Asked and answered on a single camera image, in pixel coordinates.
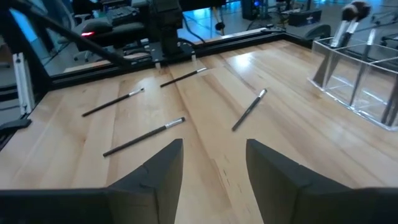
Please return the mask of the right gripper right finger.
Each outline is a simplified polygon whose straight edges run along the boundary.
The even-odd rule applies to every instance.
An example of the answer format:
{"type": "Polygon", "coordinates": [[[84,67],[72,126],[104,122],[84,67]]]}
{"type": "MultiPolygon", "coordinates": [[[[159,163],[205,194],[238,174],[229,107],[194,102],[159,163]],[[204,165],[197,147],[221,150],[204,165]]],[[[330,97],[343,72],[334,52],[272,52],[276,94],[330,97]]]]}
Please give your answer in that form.
{"type": "Polygon", "coordinates": [[[398,224],[398,188],[352,189],[255,139],[246,165],[265,224],[398,224]]]}

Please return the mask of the large round head makeup brush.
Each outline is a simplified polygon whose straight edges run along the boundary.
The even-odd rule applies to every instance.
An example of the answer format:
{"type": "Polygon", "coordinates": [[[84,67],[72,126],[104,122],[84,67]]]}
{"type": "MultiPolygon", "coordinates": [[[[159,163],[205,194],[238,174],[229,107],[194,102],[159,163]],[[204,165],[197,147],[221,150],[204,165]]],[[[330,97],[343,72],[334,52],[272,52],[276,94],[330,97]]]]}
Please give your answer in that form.
{"type": "MultiPolygon", "coordinates": [[[[358,16],[357,18],[351,23],[351,25],[348,27],[348,30],[344,32],[343,36],[341,37],[340,43],[336,48],[332,49],[339,49],[346,47],[348,45],[348,42],[351,39],[351,36],[354,34],[356,28],[359,25],[359,22],[366,18],[370,12],[371,12],[371,6],[365,1],[365,0],[354,0],[351,2],[354,6],[357,7],[358,9],[358,16]]],[[[328,67],[326,69],[326,74],[325,74],[325,81],[323,82],[323,86],[326,86],[330,77],[331,73],[333,72],[333,69],[336,67],[338,61],[338,55],[334,53],[333,51],[330,52],[330,58],[328,62],[328,67]]]]}

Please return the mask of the backlit computer keyboard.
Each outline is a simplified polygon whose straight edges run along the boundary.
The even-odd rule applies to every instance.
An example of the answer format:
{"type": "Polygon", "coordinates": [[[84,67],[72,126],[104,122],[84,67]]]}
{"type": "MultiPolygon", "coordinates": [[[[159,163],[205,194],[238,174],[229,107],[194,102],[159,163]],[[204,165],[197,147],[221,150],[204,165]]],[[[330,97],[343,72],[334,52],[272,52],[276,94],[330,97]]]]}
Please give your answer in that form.
{"type": "Polygon", "coordinates": [[[139,10],[131,6],[108,9],[106,17],[113,26],[129,23],[139,14],[139,10]]]}

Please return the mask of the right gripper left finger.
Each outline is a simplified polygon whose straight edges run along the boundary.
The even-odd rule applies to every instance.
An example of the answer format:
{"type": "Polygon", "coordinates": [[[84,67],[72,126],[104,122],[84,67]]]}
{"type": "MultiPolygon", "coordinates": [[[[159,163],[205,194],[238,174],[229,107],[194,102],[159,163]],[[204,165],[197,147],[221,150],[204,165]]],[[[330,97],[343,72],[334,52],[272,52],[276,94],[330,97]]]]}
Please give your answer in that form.
{"type": "Polygon", "coordinates": [[[107,187],[0,190],[0,224],[174,224],[182,177],[175,139],[107,187]]]}

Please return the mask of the clear acrylic brush organizer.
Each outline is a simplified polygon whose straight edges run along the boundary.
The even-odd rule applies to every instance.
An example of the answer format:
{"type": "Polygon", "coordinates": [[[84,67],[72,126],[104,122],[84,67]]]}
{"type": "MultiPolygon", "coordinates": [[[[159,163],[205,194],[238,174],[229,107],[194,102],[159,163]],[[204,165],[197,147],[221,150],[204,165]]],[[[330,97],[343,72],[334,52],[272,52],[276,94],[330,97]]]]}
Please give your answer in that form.
{"type": "Polygon", "coordinates": [[[398,50],[378,44],[372,44],[369,51],[367,67],[352,107],[349,101],[359,68],[361,57],[367,44],[365,41],[352,40],[348,46],[332,49],[330,38],[315,40],[312,44],[312,59],[315,68],[311,72],[310,81],[321,91],[341,103],[352,112],[391,131],[398,131],[398,114],[391,127],[381,123],[383,112],[387,106],[396,76],[398,76],[398,50]],[[312,80],[319,69],[327,52],[338,55],[336,67],[326,86],[319,87],[312,80]]]}

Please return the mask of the black aluminium table frame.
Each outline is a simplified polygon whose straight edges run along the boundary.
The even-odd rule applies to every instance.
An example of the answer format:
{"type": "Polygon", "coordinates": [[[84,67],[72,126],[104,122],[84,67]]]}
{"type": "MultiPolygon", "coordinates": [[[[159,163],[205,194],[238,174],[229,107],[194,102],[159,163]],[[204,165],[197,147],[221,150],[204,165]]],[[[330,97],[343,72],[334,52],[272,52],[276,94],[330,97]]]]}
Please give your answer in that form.
{"type": "MultiPolygon", "coordinates": [[[[25,87],[29,91],[29,98],[33,100],[32,106],[37,106],[42,98],[52,90],[81,85],[105,78],[113,78],[155,67],[155,61],[148,59],[148,57],[140,57],[137,60],[133,60],[100,49],[98,45],[79,37],[76,33],[51,20],[51,18],[38,13],[34,9],[34,5],[29,3],[28,0],[0,0],[0,20],[5,23],[0,26],[5,40],[15,42],[16,45],[12,47],[12,50],[15,51],[16,55],[24,56],[24,59],[22,59],[22,69],[28,71],[30,75],[30,81],[25,87]],[[25,15],[28,19],[38,22],[39,26],[49,28],[66,37],[67,40],[88,48],[94,54],[103,58],[103,64],[51,77],[44,69],[44,66],[12,15],[11,11],[13,9],[25,15]]],[[[248,33],[235,34],[224,39],[212,40],[207,44],[198,44],[194,48],[194,52],[196,57],[200,58],[278,40],[286,40],[302,47],[310,46],[309,41],[301,40],[300,37],[293,34],[258,29],[250,30],[248,33]]]]}

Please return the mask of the black box on floor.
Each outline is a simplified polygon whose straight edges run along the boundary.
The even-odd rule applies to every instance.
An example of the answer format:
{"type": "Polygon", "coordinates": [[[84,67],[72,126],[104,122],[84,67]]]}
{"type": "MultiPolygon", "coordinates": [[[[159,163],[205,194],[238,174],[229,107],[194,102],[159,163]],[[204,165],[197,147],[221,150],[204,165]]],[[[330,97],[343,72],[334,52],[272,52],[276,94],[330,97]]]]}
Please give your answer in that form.
{"type": "Polygon", "coordinates": [[[309,11],[292,12],[288,16],[288,25],[302,27],[320,22],[322,16],[321,9],[312,9],[309,11]]]}

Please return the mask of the silver aluminium extrusion post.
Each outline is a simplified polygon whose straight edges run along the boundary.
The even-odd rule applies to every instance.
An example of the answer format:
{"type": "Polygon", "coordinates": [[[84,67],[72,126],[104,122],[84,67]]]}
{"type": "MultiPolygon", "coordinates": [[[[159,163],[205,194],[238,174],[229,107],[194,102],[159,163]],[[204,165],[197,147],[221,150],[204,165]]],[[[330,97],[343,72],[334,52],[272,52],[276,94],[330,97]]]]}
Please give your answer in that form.
{"type": "Polygon", "coordinates": [[[23,53],[14,54],[12,58],[21,114],[30,114],[34,109],[35,100],[29,64],[23,53]]]}

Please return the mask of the black computer mouse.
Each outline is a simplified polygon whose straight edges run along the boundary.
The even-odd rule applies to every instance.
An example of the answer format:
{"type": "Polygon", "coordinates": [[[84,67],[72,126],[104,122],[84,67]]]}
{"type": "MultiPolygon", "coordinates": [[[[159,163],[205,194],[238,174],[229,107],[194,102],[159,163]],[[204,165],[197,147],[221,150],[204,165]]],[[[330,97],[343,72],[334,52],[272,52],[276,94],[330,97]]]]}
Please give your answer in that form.
{"type": "Polygon", "coordinates": [[[90,37],[93,35],[104,34],[111,32],[113,27],[111,24],[104,21],[93,21],[83,26],[81,36],[90,37]]]}

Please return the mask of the thin black makeup brush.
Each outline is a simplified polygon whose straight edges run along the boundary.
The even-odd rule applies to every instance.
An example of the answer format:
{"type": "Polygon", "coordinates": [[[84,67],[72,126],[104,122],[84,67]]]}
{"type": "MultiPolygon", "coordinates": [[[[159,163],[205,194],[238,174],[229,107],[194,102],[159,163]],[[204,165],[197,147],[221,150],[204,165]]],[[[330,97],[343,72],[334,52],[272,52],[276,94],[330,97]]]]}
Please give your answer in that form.
{"type": "Polygon", "coordinates": [[[396,76],[387,106],[383,112],[381,123],[391,127],[398,114],[398,76],[396,76]]]}
{"type": "Polygon", "coordinates": [[[258,103],[261,101],[261,99],[264,97],[264,95],[266,93],[267,93],[266,88],[261,90],[260,94],[257,95],[257,97],[249,105],[249,107],[246,109],[246,111],[243,113],[243,115],[238,119],[238,121],[231,128],[232,131],[236,131],[239,128],[239,126],[242,124],[242,122],[247,118],[247,116],[251,113],[251,111],[258,105],[258,103]]]}
{"type": "Polygon", "coordinates": [[[103,109],[105,109],[105,108],[107,108],[107,107],[109,107],[109,106],[111,106],[111,105],[114,105],[114,104],[116,104],[116,103],[119,103],[120,101],[123,101],[123,100],[125,100],[125,99],[128,99],[128,98],[130,98],[130,97],[132,97],[132,96],[134,96],[134,95],[140,93],[140,92],[143,92],[144,90],[145,90],[145,88],[140,88],[140,89],[138,89],[138,90],[134,90],[134,91],[132,91],[132,92],[126,94],[126,95],[120,96],[119,98],[116,98],[116,99],[114,99],[114,100],[112,100],[112,101],[109,101],[109,102],[107,102],[107,103],[105,103],[105,104],[103,104],[103,105],[101,105],[101,106],[98,106],[98,107],[92,109],[92,110],[89,110],[89,111],[87,111],[86,113],[83,113],[81,116],[82,116],[82,117],[86,117],[86,116],[88,116],[88,115],[91,115],[91,114],[93,114],[93,113],[95,113],[95,112],[97,112],[97,111],[99,111],[99,110],[103,110],[103,109]]]}
{"type": "Polygon", "coordinates": [[[191,76],[193,76],[193,75],[196,75],[197,73],[203,72],[203,71],[205,71],[205,70],[207,70],[207,68],[201,68],[201,69],[198,69],[198,70],[194,70],[194,71],[192,71],[192,72],[190,72],[190,73],[188,73],[188,74],[186,74],[186,75],[183,75],[183,76],[178,77],[178,78],[174,78],[173,80],[171,80],[171,81],[169,81],[169,82],[163,83],[163,84],[160,85],[160,87],[163,88],[163,87],[165,87],[165,86],[168,86],[168,85],[171,85],[171,84],[173,84],[173,83],[179,82],[179,81],[181,81],[181,80],[184,80],[184,79],[186,79],[186,78],[188,78],[188,77],[191,77],[191,76]]]}
{"type": "Polygon", "coordinates": [[[370,51],[371,46],[372,46],[372,44],[374,42],[375,36],[376,36],[376,30],[375,29],[371,29],[371,31],[369,33],[367,44],[366,44],[366,46],[364,48],[364,52],[363,52],[362,57],[361,57],[362,64],[361,64],[361,66],[359,68],[359,71],[358,71],[358,74],[357,74],[357,77],[356,77],[356,81],[355,81],[354,86],[353,86],[353,92],[351,94],[351,98],[350,98],[350,101],[349,101],[349,107],[352,107],[352,105],[354,104],[354,100],[355,100],[355,97],[356,97],[356,94],[357,94],[357,91],[358,91],[358,88],[359,88],[360,81],[362,79],[362,76],[363,76],[363,73],[365,71],[365,68],[367,67],[366,64],[368,62],[369,51],[370,51]]]}
{"type": "Polygon", "coordinates": [[[178,125],[180,123],[183,123],[185,120],[186,120],[185,117],[181,117],[179,119],[173,120],[173,121],[171,121],[171,122],[169,122],[169,123],[157,128],[157,129],[154,129],[154,130],[152,130],[152,131],[150,131],[148,133],[143,134],[142,136],[139,136],[139,137],[137,137],[137,138],[135,138],[135,139],[133,139],[133,140],[131,140],[129,142],[126,142],[126,143],[124,143],[124,144],[122,144],[120,146],[117,146],[117,147],[115,147],[115,148],[103,153],[103,157],[108,157],[108,156],[110,156],[110,155],[112,155],[112,154],[114,154],[114,153],[116,153],[118,151],[121,151],[121,150],[123,150],[123,149],[125,149],[125,148],[127,148],[129,146],[137,144],[137,143],[139,143],[139,142],[141,142],[141,141],[143,141],[143,140],[145,140],[145,139],[147,139],[149,137],[155,136],[156,134],[159,134],[162,131],[165,131],[166,129],[169,129],[169,128],[173,127],[173,126],[176,126],[176,125],[178,125]]]}

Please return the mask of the small round head makeup brush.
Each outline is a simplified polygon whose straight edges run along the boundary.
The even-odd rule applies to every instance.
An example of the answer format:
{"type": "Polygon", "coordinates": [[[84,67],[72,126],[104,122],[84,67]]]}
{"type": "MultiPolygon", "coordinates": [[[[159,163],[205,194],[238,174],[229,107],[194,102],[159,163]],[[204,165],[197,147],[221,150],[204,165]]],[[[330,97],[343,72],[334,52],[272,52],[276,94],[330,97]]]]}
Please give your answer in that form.
{"type": "MultiPolygon", "coordinates": [[[[343,7],[341,22],[331,41],[330,45],[331,48],[336,48],[339,45],[341,37],[343,36],[344,32],[348,30],[348,27],[357,18],[357,16],[358,16],[358,9],[353,4],[350,3],[347,4],[345,7],[343,7]]],[[[330,58],[330,52],[327,52],[319,69],[317,70],[315,76],[313,77],[312,81],[315,84],[317,84],[319,87],[322,87],[323,82],[325,81],[325,74],[326,74],[326,69],[328,67],[329,58],[330,58]]]]}

